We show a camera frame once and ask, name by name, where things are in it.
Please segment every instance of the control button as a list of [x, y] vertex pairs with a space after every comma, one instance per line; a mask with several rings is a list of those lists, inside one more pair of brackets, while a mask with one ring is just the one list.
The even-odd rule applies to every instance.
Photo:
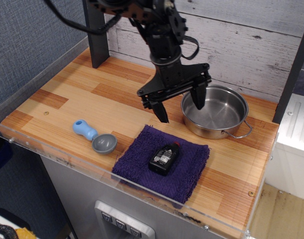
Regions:
[[112, 217], [104, 212], [101, 212], [102, 213], [102, 217], [104, 220], [106, 220], [107, 222], [112, 222]]
[[142, 237], [142, 236], [141, 236], [141, 232], [138, 231], [137, 229], [134, 229], [134, 228], [131, 228], [131, 227], [130, 227], [130, 231], [131, 231], [131, 234], [132, 234], [132, 235], [134, 235], [134, 236], [136, 236], [136, 237], [138, 237], [138, 238], [141, 238], [141, 237]]
[[121, 228], [122, 230], [127, 230], [127, 225], [119, 220], [116, 220], [116, 224], [118, 226], [118, 228]]

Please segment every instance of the bottle label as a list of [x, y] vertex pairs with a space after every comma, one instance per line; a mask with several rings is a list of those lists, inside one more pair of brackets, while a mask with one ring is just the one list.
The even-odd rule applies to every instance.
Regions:
[[153, 161], [158, 162], [159, 164], [165, 165], [172, 156], [172, 150], [161, 150], [157, 153], [157, 155], [154, 157]]

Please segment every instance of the black bottle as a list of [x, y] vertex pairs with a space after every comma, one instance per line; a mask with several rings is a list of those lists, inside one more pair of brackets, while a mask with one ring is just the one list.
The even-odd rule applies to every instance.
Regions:
[[178, 157], [179, 143], [165, 145], [161, 150], [156, 152], [149, 161], [149, 169], [155, 173], [166, 176], [174, 161]]

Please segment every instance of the gray fabric wall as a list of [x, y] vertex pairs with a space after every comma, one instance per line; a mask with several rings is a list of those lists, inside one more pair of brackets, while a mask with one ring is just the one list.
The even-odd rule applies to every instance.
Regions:
[[[81, 0], [53, 2], [64, 16], [85, 24]], [[85, 37], [60, 22], [43, 0], [0, 0], [0, 104]], [[41, 239], [54, 239], [66, 220], [40, 157], [11, 147], [13, 157], [0, 169], [0, 207], [27, 221]]]
[[[81, 0], [54, 3], [84, 23]], [[85, 36], [60, 22], [43, 0], [0, 0], [0, 104]]]

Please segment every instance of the button panel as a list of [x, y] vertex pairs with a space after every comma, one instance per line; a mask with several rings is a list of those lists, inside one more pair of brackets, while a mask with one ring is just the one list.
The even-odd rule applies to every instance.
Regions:
[[118, 226], [118, 228], [121, 228], [122, 230], [127, 230], [127, 225], [119, 220], [116, 220], [116, 224]]
[[106, 238], [135, 236], [136, 239], [155, 239], [155, 231], [151, 227], [104, 202], [96, 201], [95, 212], [100, 230]]
[[137, 229], [134, 229], [134, 228], [130, 228], [130, 231], [131, 231], [131, 234], [136, 236], [137, 238], [141, 238], [142, 235], [141, 235], [141, 232], [138, 231]]
[[104, 212], [102, 212], [102, 217], [104, 220], [106, 220], [107, 222], [112, 223], [112, 217]]

